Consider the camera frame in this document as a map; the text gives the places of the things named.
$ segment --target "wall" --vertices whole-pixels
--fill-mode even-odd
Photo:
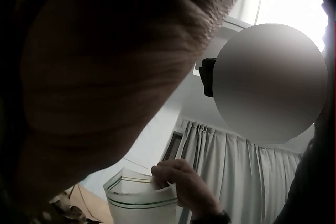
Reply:
[[[103,185],[123,167],[150,175],[151,167],[161,160],[168,147],[183,101],[190,91],[191,83],[192,72],[188,74],[142,130],[128,153],[116,164],[90,174],[80,184],[106,201]]]

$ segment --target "man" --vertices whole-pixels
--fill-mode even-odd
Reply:
[[[116,163],[235,1],[9,0],[1,165],[13,205],[27,211]]]

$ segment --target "person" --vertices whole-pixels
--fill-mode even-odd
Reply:
[[[236,1],[5,0],[7,54],[0,63],[4,212],[30,211],[120,160],[194,66]],[[334,3],[324,0],[331,40]],[[326,44],[326,61],[331,62],[329,80],[335,88],[332,43]],[[308,170],[302,177],[318,186],[319,176],[331,176],[321,165],[329,163],[335,149],[330,142],[334,101],[331,97],[311,147],[318,155],[307,154],[298,168]],[[323,172],[313,176],[307,167]],[[302,197],[311,194],[314,183],[293,197],[306,209],[311,203],[322,210],[326,201],[317,205],[320,201]],[[295,212],[295,201],[285,209]],[[283,220],[294,218],[288,212],[281,213]],[[296,212],[301,220],[321,218],[314,211]]]
[[[229,224],[231,219],[202,178],[185,159],[159,162],[151,168],[156,183],[161,187],[176,184],[178,205],[191,210],[194,224]]]

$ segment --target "curtain fold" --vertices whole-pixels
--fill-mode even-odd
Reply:
[[[202,177],[234,224],[271,224],[293,181],[299,154],[260,148],[243,137],[188,122],[176,158]],[[192,214],[180,207],[177,223]]]

